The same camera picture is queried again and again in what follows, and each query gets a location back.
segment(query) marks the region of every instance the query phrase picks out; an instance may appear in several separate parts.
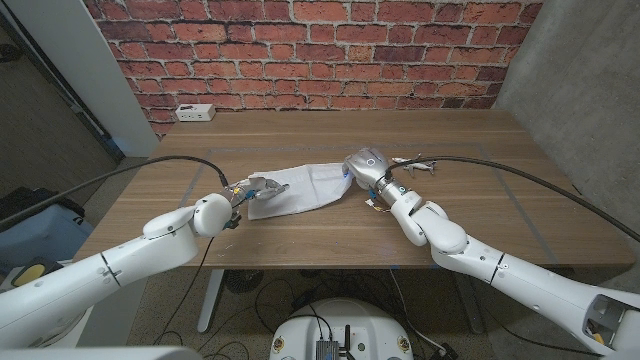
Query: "red brick wall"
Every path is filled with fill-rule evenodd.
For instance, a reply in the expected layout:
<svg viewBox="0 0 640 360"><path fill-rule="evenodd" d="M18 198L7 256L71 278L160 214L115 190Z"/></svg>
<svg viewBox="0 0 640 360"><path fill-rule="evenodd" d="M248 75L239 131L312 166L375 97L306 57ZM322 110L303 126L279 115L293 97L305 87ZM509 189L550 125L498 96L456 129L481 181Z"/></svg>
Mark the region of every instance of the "red brick wall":
<svg viewBox="0 0 640 360"><path fill-rule="evenodd" d="M164 134L180 103L489 108L541 1L85 3Z"/></svg>

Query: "yellow object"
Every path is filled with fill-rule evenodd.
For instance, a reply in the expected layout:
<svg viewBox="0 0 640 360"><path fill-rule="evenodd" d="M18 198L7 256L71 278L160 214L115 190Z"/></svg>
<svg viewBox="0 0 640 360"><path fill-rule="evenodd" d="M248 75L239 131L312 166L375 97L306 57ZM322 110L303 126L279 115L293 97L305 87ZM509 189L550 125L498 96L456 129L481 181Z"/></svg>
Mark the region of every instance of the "yellow object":
<svg viewBox="0 0 640 360"><path fill-rule="evenodd" d="M32 280L35 280L44 274L45 267L42 264L36 264L26 269L19 277L13 281L14 286L22 286Z"/></svg>

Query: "table leg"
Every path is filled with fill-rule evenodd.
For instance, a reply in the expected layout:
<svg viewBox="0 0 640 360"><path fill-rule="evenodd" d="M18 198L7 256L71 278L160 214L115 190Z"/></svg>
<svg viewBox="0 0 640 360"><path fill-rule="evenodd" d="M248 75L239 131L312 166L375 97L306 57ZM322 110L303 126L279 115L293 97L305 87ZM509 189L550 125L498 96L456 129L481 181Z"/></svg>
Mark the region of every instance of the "table leg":
<svg viewBox="0 0 640 360"><path fill-rule="evenodd" d="M200 318L198 319L198 332L201 334L207 332L209 326L211 326L211 319L213 318L213 312L218 302L218 295L222 290L223 275L224 270L211 270L209 285L207 285L207 292L204 295L202 310L200 311Z"/></svg>
<svg viewBox="0 0 640 360"><path fill-rule="evenodd" d="M459 273L454 273L453 276L456 281L458 296L460 297L460 301L462 301L462 307L464 308L465 315L467 315L469 329L474 334L484 333L482 315L480 314L480 308L478 307L478 303L474 296L471 278L469 275Z"/></svg>

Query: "white wall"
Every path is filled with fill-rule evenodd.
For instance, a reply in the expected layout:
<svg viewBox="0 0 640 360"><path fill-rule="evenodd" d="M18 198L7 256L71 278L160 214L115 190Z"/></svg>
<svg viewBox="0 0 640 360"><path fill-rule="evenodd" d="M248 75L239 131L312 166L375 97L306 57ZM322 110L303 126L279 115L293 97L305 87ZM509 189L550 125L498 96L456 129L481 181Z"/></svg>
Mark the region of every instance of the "white wall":
<svg viewBox="0 0 640 360"><path fill-rule="evenodd" d="M6 2L120 150L149 156L158 139L82 0Z"/></svg>

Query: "small white component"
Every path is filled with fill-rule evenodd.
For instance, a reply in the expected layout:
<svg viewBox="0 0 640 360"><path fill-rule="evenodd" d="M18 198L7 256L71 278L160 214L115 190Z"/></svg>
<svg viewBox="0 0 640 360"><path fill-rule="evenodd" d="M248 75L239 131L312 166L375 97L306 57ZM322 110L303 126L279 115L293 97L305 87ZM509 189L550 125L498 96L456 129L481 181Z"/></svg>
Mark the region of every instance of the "small white component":
<svg viewBox="0 0 640 360"><path fill-rule="evenodd" d="M212 104L182 104L176 110L180 121L211 121L215 114Z"/></svg>

